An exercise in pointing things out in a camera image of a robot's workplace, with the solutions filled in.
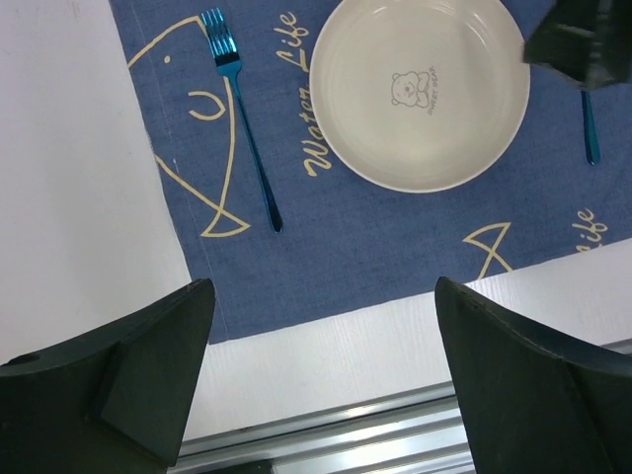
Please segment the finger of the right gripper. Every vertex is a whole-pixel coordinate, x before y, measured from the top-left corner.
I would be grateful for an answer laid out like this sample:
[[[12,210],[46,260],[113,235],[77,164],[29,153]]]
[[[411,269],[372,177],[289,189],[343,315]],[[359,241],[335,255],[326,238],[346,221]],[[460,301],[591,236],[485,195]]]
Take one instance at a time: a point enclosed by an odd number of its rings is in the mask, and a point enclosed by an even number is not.
[[[582,90],[629,83],[631,2],[555,2],[524,43],[522,59]]]

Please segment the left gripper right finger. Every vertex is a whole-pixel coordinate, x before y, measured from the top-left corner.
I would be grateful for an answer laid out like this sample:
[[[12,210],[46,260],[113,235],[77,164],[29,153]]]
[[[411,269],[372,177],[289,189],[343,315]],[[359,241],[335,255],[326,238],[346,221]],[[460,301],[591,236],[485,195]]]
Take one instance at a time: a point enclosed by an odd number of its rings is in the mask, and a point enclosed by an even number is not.
[[[436,316],[479,473],[628,473],[631,357],[447,277]]]

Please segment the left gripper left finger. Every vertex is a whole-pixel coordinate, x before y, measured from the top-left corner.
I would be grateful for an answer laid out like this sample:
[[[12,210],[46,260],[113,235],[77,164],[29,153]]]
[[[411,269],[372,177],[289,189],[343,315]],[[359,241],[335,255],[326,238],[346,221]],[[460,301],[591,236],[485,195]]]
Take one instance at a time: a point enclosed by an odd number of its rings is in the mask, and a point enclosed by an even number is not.
[[[1,366],[4,473],[174,466],[215,305],[195,280],[116,321]]]

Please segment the blue metallic spoon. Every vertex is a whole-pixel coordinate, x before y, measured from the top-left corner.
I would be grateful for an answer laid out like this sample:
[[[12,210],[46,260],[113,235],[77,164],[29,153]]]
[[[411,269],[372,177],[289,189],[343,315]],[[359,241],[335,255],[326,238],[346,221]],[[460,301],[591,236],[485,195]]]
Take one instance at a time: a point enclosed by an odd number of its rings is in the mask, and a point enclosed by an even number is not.
[[[600,162],[600,147],[593,118],[593,104],[589,91],[581,91],[584,124],[584,143],[588,162],[595,166]]]

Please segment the cream round plate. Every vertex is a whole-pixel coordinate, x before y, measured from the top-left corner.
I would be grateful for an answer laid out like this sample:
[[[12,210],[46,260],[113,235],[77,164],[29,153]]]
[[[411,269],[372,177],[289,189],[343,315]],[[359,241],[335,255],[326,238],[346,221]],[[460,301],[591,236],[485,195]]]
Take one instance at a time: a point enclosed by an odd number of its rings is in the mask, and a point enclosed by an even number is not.
[[[309,87],[335,155],[377,186],[433,193],[490,168],[527,108],[522,34],[499,1],[344,1]]]

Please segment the blue fish placemat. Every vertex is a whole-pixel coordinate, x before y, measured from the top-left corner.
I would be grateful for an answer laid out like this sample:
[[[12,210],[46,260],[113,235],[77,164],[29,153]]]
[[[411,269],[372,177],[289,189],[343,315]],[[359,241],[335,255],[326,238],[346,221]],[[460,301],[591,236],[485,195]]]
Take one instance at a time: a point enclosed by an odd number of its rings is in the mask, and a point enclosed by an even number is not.
[[[631,235],[631,89],[594,92],[587,163],[578,92],[537,68],[524,122],[490,170],[451,191],[381,189],[346,168],[312,112],[308,63],[332,1],[222,1],[243,69],[234,92],[204,1],[115,1],[127,67],[193,278],[216,287],[210,339],[237,340],[530,267]],[[283,228],[268,222],[243,99]]]

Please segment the blue metallic fork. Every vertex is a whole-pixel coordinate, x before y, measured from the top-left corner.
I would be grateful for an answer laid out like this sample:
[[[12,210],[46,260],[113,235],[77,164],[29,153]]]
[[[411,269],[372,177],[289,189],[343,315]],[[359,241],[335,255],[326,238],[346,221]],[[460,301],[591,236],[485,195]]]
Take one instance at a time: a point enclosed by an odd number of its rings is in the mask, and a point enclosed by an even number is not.
[[[238,46],[230,28],[228,27],[225,17],[219,8],[211,8],[203,11],[200,14],[200,17],[217,72],[228,79],[229,85],[231,86],[236,98],[238,111],[248,139],[250,151],[254,160],[254,166],[256,168],[257,178],[262,190],[270,226],[275,233],[280,233],[283,228],[282,217],[249,123],[238,84],[238,75],[242,70],[242,61]]]

